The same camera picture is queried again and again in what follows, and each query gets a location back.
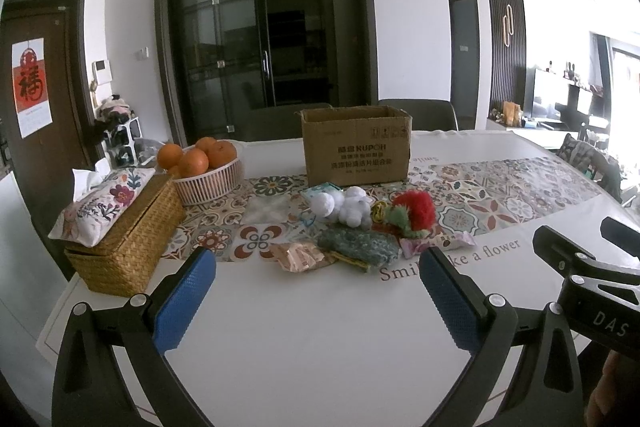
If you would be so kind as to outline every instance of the floral tile pattern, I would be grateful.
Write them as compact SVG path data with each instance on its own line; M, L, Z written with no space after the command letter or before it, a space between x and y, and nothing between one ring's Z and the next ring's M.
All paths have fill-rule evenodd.
M203 246L218 261L272 261L271 245L314 240L328 225L309 211L300 194L306 186L304 175L265 176L242 181L216 201L188 206L162 256L184 259ZM449 165L412 162L407 181L364 188L387 202L410 188L427 190L436 206L432 235L492 232L602 193L554 156Z

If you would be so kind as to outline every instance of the silver bolt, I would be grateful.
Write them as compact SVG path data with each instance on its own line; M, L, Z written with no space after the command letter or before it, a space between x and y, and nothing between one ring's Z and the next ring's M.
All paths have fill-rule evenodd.
M143 306L146 303L146 295L143 293L136 293L132 298L129 299L129 304L135 306L136 308L139 306Z
M505 304L507 304L507 301L504 300L504 297L497 293L489 295L489 302L496 308L502 308Z
M86 304L84 304L84 302L78 302L78 304L74 306L73 311L74 315L82 315L86 311Z
M549 309L551 310L552 313L555 313L556 315L562 315L562 306L557 302L549 303Z

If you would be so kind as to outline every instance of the blue gripper pad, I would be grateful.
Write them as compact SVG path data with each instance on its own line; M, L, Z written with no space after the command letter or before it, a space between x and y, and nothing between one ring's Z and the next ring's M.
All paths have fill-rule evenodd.
M204 250L156 315L153 341L161 355L178 347L215 277L216 256Z
M479 319L465 296L429 250L422 252L418 267L420 279L458 349L472 355L478 352L481 347Z

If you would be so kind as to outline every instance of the black slatted wall panel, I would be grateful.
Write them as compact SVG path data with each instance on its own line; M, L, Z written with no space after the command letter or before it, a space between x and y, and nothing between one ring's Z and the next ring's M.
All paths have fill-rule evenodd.
M513 35L509 47L502 37L502 17L507 4L513 11ZM524 106L524 87L527 74L527 39L522 0L489 0L492 33L491 100L489 108L502 110L502 102Z

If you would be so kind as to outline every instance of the cardboard box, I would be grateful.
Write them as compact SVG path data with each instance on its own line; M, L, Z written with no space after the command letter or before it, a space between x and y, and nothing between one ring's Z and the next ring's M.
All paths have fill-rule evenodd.
M407 178L411 117L374 107L305 109L302 137L309 186L364 185Z

